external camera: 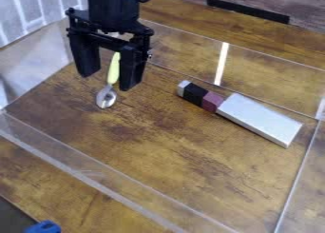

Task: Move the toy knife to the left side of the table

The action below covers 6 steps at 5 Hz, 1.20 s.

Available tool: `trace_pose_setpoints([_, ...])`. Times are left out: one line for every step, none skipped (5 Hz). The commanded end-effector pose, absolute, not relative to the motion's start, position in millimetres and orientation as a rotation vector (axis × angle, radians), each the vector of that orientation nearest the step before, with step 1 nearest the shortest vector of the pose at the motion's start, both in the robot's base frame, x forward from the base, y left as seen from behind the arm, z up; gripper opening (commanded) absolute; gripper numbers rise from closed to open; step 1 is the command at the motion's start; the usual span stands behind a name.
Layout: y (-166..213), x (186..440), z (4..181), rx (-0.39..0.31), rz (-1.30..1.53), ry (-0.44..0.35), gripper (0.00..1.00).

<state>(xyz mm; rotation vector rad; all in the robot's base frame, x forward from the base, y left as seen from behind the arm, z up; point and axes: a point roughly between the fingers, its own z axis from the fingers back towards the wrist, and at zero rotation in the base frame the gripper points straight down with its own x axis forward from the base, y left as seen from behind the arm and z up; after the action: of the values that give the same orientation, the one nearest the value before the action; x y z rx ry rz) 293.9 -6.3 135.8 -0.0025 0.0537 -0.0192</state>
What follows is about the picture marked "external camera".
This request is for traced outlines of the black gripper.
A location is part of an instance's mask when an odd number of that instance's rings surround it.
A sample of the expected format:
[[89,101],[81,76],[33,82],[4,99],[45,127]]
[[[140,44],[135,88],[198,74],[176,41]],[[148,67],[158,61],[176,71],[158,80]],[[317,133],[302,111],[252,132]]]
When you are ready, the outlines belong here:
[[129,33],[129,42],[139,47],[125,46],[120,51],[119,89],[128,91],[141,81],[149,38],[153,31],[139,22],[139,5],[149,0],[87,0],[87,8],[69,8],[67,36],[79,74],[87,78],[100,69],[99,34]]

